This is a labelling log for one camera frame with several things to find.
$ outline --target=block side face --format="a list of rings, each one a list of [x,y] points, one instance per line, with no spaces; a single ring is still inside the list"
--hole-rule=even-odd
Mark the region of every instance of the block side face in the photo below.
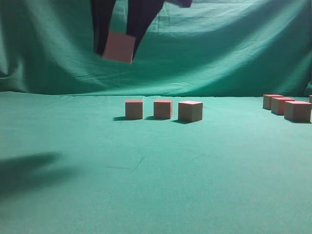
[[[310,122],[311,105],[294,105],[292,120],[296,122]]]
[[[285,103],[286,103],[285,100],[281,100],[279,102],[279,112],[280,112],[280,115],[283,115],[285,113]]]
[[[143,102],[129,102],[125,107],[127,119],[143,119]]]
[[[110,31],[103,58],[129,64],[132,63],[135,41],[135,37]]]
[[[192,105],[179,102],[178,119],[182,121],[192,122]]]
[[[263,106],[262,106],[264,109],[267,109],[267,110],[270,110],[270,97],[269,96],[266,96],[264,95],[263,96]]]
[[[192,122],[203,119],[203,103],[193,105],[192,107]]]
[[[293,104],[286,101],[284,107],[284,118],[293,121]]]
[[[280,101],[278,99],[272,99],[271,112],[276,115],[280,115]]]
[[[171,102],[154,102],[154,118],[169,119],[172,117]]]

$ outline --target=green tablecloth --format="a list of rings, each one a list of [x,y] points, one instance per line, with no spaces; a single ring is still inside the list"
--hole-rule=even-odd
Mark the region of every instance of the green tablecloth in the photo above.
[[[0,93],[0,234],[311,233],[311,124],[253,97],[152,120],[156,98]],[[187,99],[203,121],[175,121]]]

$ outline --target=block top face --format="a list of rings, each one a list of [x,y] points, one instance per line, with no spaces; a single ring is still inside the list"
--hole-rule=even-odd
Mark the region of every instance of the block top face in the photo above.
[[[312,103],[306,102],[306,101],[287,101],[291,104],[300,104],[300,105],[312,105]]]
[[[194,104],[200,104],[202,102],[201,101],[179,101],[179,103],[194,105]]]
[[[278,94],[264,94],[263,96],[267,96],[267,97],[272,97],[272,98],[283,98],[283,95],[278,95]]]
[[[274,97],[274,99],[284,100],[284,101],[295,101],[295,99],[290,98],[290,97]]]
[[[154,102],[172,102],[172,100],[158,99],[158,100],[155,100]]]
[[[126,100],[127,103],[132,103],[132,102],[143,102],[143,100]]]

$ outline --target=cube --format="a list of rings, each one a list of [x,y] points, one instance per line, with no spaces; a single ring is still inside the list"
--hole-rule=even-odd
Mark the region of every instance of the cube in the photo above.
[[[172,100],[155,100],[154,101],[154,118],[169,119],[172,117]]]
[[[143,119],[143,100],[126,100],[126,119]]]
[[[294,122],[311,121],[312,103],[306,101],[286,101],[284,118]]]
[[[203,103],[200,101],[180,101],[178,119],[195,122],[203,119]]]
[[[290,97],[273,97],[271,103],[271,112],[276,115],[283,115],[286,101],[295,101],[295,99]]]
[[[282,98],[282,95],[277,94],[265,94],[263,95],[263,108],[270,110],[272,104],[272,98]]]
[[[103,58],[131,64],[135,41],[135,37],[109,32]]]

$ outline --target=wooden block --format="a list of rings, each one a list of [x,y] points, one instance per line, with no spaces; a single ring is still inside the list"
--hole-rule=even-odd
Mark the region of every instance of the wooden block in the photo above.
[[[172,100],[154,101],[154,118],[169,119],[172,117]]]
[[[126,119],[143,119],[143,100],[126,100]]]
[[[135,41],[135,37],[109,32],[103,58],[131,64]]]
[[[294,122],[311,121],[312,103],[306,101],[286,101],[284,118]]]
[[[272,104],[272,98],[282,98],[282,95],[277,94],[265,94],[263,95],[263,108],[270,110]]]
[[[195,122],[203,119],[203,103],[199,101],[180,101],[178,119]]]
[[[273,97],[271,103],[271,112],[276,115],[283,115],[285,112],[285,102],[295,101],[290,97]]]

